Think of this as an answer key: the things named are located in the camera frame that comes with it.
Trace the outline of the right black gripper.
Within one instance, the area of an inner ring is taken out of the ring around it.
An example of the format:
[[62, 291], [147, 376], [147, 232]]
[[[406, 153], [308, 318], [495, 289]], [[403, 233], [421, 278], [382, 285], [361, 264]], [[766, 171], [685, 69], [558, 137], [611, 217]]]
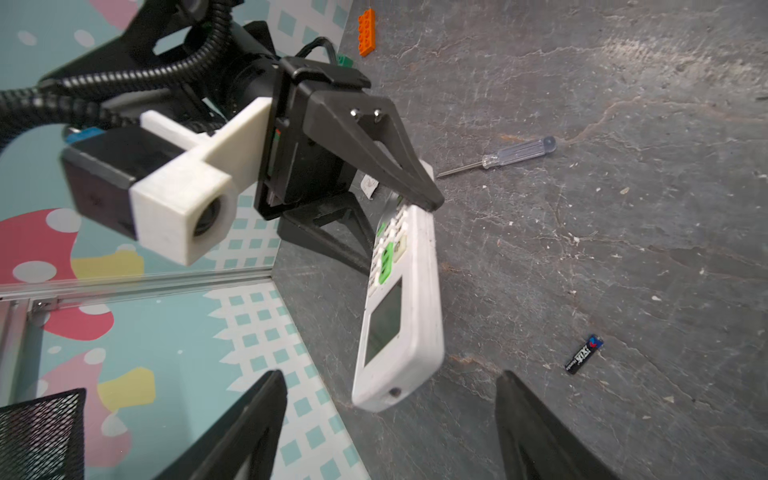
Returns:
[[[281, 59], [254, 201], [264, 219], [281, 215], [277, 231], [284, 242], [363, 275], [370, 271], [375, 233], [357, 197], [346, 192], [356, 169], [427, 212], [444, 203], [394, 103], [362, 92], [370, 86], [354, 68]], [[344, 226], [361, 251], [324, 230], [332, 223]]]

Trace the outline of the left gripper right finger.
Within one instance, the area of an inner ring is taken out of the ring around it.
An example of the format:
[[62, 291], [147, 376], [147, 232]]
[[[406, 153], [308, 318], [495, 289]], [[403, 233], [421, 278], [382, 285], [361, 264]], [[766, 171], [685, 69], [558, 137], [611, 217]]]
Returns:
[[496, 381], [495, 422], [508, 479], [618, 478], [509, 370]]

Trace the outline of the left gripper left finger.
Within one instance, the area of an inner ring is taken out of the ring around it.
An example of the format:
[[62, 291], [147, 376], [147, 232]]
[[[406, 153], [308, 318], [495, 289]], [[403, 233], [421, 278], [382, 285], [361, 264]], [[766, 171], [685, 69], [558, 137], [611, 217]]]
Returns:
[[287, 386], [270, 370], [253, 384], [159, 479], [269, 479], [284, 416]]

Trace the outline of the black AAA battery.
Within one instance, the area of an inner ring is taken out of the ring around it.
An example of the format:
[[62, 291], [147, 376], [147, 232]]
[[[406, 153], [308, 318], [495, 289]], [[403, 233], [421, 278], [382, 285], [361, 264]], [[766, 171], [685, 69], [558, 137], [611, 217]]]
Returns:
[[565, 364], [565, 371], [570, 375], [575, 375], [584, 363], [603, 345], [604, 341], [601, 337], [594, 334], [590, 335]]

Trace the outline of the white remote with green buttons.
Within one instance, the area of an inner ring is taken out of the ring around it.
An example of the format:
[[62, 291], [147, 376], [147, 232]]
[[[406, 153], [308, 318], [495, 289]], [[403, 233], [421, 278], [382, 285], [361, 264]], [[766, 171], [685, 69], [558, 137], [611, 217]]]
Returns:
[[375, 237], [353, 404], [374, 413], [396, 405], [444, 356], [434, 216], [392, 192]]

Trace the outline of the white battery cover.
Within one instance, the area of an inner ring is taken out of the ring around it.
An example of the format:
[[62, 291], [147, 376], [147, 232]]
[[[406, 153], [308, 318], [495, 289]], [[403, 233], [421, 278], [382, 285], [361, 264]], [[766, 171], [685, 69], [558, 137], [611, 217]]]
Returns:
[[360, 189], [366, 198], [371, 200], [376, 189], [379, 186], [379, 181], [369, 175], [364, 175], [360, 182]]

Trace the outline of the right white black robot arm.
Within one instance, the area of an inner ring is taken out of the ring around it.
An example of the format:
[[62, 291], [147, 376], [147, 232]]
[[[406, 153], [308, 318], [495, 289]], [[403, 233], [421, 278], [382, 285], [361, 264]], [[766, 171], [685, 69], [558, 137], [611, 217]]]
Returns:
[[365, 271], [357, 173], [406, 205], [444, 198], [394, 103], [319, 36], [280, 55], [231, 1], [147, 1], [106, 45], [1, 94], [1, 143], [49, 125], [78, 213], [180, 265], [227, 236], [242, 191], [279, 237]]

